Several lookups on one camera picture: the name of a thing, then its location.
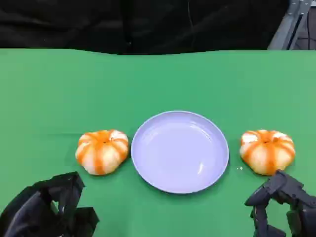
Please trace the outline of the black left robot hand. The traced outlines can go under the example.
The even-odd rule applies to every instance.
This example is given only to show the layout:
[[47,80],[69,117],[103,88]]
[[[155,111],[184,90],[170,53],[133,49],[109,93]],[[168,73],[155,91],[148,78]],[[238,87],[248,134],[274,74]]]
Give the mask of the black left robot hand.
[[2,237],[91,237],[99,218],[78,207],[84,183],[77,172],[24,188],[0,215]]

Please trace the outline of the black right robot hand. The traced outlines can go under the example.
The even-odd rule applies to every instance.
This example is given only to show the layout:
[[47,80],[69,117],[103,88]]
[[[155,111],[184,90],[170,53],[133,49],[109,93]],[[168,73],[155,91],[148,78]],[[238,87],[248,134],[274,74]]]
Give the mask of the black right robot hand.
[[293,237],[316,235],[316,197],[309,195],[304,184],[278,169],[245,202],[252,207],[250,217],[254,222],[255,237],[285,237],[286,233],[268,224],[266,207],[270,200],[287,203],[290,210],[287,220]]

